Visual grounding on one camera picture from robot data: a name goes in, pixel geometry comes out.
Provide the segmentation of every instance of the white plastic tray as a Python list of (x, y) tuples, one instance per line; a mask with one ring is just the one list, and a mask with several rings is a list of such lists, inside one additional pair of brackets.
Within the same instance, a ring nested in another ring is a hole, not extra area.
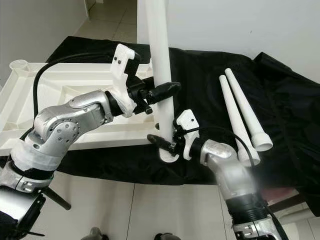
[[(6, 156), (17, 139), (33, 124), (33, 82), (45, 63), (17, 60), (0, 93), (0, 156)], [(59, 63), (42, 75), (38, 85), (39, 110), (61, 105), (75, 96), (94, 90), (107, 90), (113, 84), (107, 63)], [(144, 79), (153, 75), (149, 64), (140, 64), (136, 74)], [(113, 122), (82, 135), (70, 150), (148, 144), (147, 134), (155, 134), (153, 114), (130, 118), (117, 116)]]

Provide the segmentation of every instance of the tiled floor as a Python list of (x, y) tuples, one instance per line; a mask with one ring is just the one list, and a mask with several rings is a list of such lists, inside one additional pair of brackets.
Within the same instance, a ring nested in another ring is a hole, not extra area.
[(89, 10), (89, 19), (75, 34), (90, 39), (137, 42), (137, 0), (104, 0)]
[[(91, 39), (137, 41), (137, 0), (104, 0), (75, 34)], [(80, 240), (99, 227), (110, 240), (153, 240), (171, 232), (182, 240), (236, 240), (232, 220), (216, 186), (143, 185), (70, 176), (57, 172), (51, 187), (72, 204), (70, 211), (51, 199), (33, 227), (46, 240)], [(300, 210), (278, 212), (278, 217)], [(290, 240), (320, 240), (320, 218), (284, 226)], [(25, 239), (40, 239), (29, 235)]]

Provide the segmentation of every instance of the white pipe end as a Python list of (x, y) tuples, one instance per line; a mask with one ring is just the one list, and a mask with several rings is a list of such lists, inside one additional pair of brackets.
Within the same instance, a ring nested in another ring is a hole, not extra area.
[(260, 132), (251, 137), (252, 145), (258, 152), (268, 151), (273, 147), (271, 138), (265, 132)]
[(178, 160), (179, 155), (175, 155), (172, 156), (170, 152), (164, 150), (164, 149), (159, 149), (159, 154), (160, 154), (160, 158), (162, 161), (166, 162), (166, 163), (173, 163), (175, 161)]
[[(254, 165), (258, 165), (260, 163), (260, 157), (257, 153), (257, 151), (252, 147), (252, 146), (248, 146), (249, 148), (249, 151), (252, 155), (252, 158), (253, 158), (253, 163)], [(250, 162), (250, 159), (249, 159), (249, 155), (246, 151), (246, 149), (244, 147), (241, 147), (238, 151), (238, 158), (239, 158), (239, 161), (242, 163), (243, 166), (245, 167), (251, 167), (251, 162)]]

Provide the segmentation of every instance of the black cloth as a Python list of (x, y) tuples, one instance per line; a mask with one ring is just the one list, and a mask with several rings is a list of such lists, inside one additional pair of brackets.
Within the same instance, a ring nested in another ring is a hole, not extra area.
[[(71, 54), (108, 52), (119, 42), (67, 37), (48, 61)], [(150, 60), (148, 45), (124, 43)], [(182, 90), (174, 97), (175, 114), (192, 109), (199, 125), (217, 125), (231, 130), (219, 76), (231, 68), (273, 148), (259, 153), (261, 164), (252, 169), (260, 187), (295, 187), (306, 198), (313, 213), (320, 215), (320, 84), (288, 66), (260, 53), (254, 60), (227, 52), (170, 48), (172, 81)], [(83, 63), (110, 63), (110, 57), (85, 59)], [(237, 149), (233, 137), (210, 129), (202, 139), (213, 139)], [(59, 171), (92, 178), (141, 184), (214, 184), (210, 170), (198, 159), (180, 158), (165, 163), (153, 145), (137, 145), (69, 151)]]

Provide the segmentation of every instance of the white wall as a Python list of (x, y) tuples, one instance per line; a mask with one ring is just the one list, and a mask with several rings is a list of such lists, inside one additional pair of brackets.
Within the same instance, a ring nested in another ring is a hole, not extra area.
[[(138, 43), (148, 43), (145, 0), (138, 0)], [(265, 52), (320, 83), (319, 0), (168, 0), (170, 47)]]
[(1, 0), (0, 85), (11, 72), (10, 62), (44, 62), (86, 19), (84, 0)]

